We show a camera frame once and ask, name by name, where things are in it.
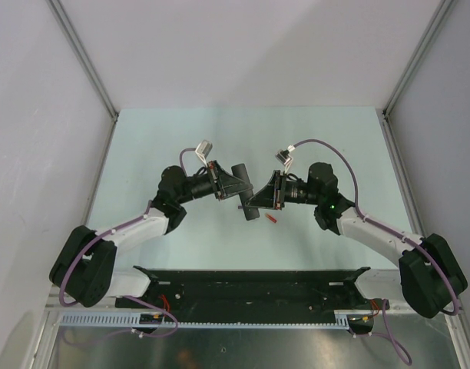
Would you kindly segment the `black remote control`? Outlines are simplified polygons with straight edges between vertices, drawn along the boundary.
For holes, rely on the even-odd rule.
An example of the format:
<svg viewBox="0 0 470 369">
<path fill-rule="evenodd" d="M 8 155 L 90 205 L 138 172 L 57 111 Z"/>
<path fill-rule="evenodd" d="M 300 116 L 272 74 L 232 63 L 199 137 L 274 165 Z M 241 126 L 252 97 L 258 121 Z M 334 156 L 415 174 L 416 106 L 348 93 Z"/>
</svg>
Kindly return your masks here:
<svg viewBox="0 0 470 369">
<path fill-rule="evenodd" d="M 231 167 L 233 176 L 250 185 L 250 179 L 245 164 L 238 164 Z M 251 208 L 246 206 L 246 201 L 253 196 L 253 190 L 245 190 L 239 194 L 240 206 L 243 210 L 244 216 L 247 221 L 256 220 L 260 217 L 260 212 L 257 208 Z"/>
</svg>

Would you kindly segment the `red orange battery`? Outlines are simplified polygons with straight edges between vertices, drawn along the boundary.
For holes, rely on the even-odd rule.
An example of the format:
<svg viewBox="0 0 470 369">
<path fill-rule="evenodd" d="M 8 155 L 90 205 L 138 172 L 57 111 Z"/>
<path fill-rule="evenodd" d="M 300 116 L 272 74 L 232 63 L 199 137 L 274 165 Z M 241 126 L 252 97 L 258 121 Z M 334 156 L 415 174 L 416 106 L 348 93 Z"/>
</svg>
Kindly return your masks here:
<svg viewBox="0 0 470 369">
<path fill-rule="evenodd" d="M 277 219 L 274 216 L 272 216 L 271 214 L 266 213 L 265 216 L 268 220 L 270 220 L 274 224 L 277 223 Z"/>
</svg>

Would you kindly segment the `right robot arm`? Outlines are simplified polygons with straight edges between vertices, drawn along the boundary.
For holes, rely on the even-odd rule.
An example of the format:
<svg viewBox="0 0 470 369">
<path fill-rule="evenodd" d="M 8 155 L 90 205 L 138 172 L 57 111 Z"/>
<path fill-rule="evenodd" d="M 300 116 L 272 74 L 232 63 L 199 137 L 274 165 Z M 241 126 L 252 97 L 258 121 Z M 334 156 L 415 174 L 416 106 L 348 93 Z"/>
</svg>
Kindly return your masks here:
<svg viewBox="0 0 470 369">
<path fill-rule="evenodd" d="M 468 287 L 448 242 L 439 234 L 421 236 L 397 230 L 362 213 L 338 189 L 331 165 L 312 164 L 306 180 L 274 171 L 268 184 L 244 202 L 248 208 L 281 210 L 285 204 L 314 206 L 324 231 L 358 241 L 399 269 L 402 295 L 423 317 L 451 316 L 461 310 L 458 296 Z"/>
</svg>

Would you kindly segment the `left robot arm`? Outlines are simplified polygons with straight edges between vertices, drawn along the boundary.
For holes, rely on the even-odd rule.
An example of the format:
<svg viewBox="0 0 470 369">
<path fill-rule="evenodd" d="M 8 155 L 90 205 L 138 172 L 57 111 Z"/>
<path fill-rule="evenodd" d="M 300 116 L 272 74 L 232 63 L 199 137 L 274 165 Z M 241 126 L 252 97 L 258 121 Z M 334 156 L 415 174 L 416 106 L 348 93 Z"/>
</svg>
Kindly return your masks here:
<svg viewBox="0 0 470 369">
<path fill-rule="evenodd" d="M 177 165 L 164 169 L 156 196 L 136 218 L 102 231 L 85 225 L 72 230 L 49 274 L 60 304 L 89 308 L 104 298 L 133 298 L 142 307 L 154 305 L 159 289 L 151 277 L 137 267 L 117 267 L 117 258 L 174 231 L 187 214 L 187 202 L 210 195 L 218 201 L 246 198 L 252 191 L 243 164 L 225 171 L 210 161 L 191 176 Z"/>
</svg>

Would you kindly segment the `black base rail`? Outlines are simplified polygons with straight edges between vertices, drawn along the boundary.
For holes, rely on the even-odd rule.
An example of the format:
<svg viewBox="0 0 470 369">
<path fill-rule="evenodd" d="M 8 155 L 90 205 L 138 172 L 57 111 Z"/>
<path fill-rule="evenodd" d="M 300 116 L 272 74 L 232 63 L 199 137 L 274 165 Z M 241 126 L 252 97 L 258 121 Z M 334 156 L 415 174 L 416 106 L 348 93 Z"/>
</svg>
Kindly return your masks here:
<svg viewBox="0 0 470 369">
<path fill-rule="evenodd" d="M 181 323 L 318 324 L 336 311 L 371 312 L 380 298 L 355 285 L 368 271 L 175 271 L 143 269 L 151 285 L 142 301 L 168 306 Z"/>
</svg>

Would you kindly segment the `left aluminium frame post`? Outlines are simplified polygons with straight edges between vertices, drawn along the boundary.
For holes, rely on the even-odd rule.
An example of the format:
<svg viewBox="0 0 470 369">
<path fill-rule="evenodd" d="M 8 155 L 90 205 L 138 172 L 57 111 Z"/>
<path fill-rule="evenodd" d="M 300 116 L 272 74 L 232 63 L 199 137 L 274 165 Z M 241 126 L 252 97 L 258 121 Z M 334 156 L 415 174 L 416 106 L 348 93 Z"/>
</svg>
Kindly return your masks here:
<svg viewBox="0 0 470 369">
<path fill-rule="evenodd" d="M 104 107 L 108 116 L 113 122 L 118 119 L 118 110 L 115 108 L 114 103 L 105 88 L 104 82 L 102 81 L 98 70 L 95 68 L 94 63 L 86 50 L 80 35 L 77 32 L 76 27 L 71 20 L 67 10 L 65 9 L 62 1 L 59 0 L 46 0 L 45 3 L 48 5 L 51 13 L 55 17 L 55 20 L 61 29 L 64 37 L 66 38 L 71 50 L 73 51 L 78 63 L 80 64 L 82 71 L 89 80 L 91 87 L 98 96 L 100 103 Z"/>
</svg>

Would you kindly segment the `aluminium frame post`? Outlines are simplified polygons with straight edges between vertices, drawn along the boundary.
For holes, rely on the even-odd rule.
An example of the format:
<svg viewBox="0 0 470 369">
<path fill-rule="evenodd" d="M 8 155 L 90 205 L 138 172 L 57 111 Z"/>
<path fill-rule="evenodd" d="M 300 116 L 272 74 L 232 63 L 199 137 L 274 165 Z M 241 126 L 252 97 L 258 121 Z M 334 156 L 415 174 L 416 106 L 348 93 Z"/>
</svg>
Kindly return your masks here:
<svg viewBox="0 0 470 369">
<path fill-rule="evenodd" d="M 115 108 L 114 103 L 105 88 L 104 82 L 102 81 L 98 70 L 95 68 L 94 63 L 86 50 L 80 35 L 77 32 L 76 27 L 71 20 L 67 10 L 65 9 L 62 1 L 59 0 L 46 0 L 45 3 L 48 5 L 51 13 L 55 17 L 55 20 L 61 29 L 64 37 L 66 38 L 71 50 L 73 51 L 78 63 L 80 64 L 82 71 L 89 80 L 91 87 L 98 96 L 100 103 L 104 107 L 108 116 L 113 122 L 118 119 L 118 110 Z"/>
<path fill-rule="evenodd" d="M 406 89 L 412 82 L 419 67 L 424 62 L 429 50 L 433 46 L 435 40 L 439 36 L 440 31 L 445 26 L 448 17 L 458 4 L 456 0 L 441 0 L 436 7 L 433 16 L 427 24 L 425 31 L 422 33 L 418 44 L 416 45 L 411 57 L 406 64 L 406 67 L 399 77 L 392 94 L 387 100 L 382 109 L 384 119 L 388 120 L 389 116 L 393 113 L 399 100 L 404 95 Z"/>
</svg>

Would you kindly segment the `right aluminium frame post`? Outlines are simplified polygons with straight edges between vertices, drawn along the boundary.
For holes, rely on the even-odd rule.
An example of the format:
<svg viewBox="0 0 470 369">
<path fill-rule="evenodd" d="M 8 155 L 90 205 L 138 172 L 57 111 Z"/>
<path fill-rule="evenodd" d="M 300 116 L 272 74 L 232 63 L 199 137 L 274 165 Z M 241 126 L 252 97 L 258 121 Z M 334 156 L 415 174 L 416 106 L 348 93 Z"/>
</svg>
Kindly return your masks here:
<svg viewBox="0 0 470 369">
<path fill-rule="evenodd" d="M 387 100 L 382 109 L 384 119 L 388 120 L 389 116 L 393 113 L 399 100 L 404 95 L 406 89 L 412 82 L 419 67 L 424 62 L 429 50 L 433 46 L 435 40 L 439 36 L 440 31 L 445 26 L 448 17 L 458 4 L 456 0 L 441 0 L 436 7 L 433 16 L 427 24 L 425 31 L 422 33 L 418 44 L 416 45 L 411 57 L 406 64 L 406 67 L 399 77 L 392 94 Z"/>
</svg>

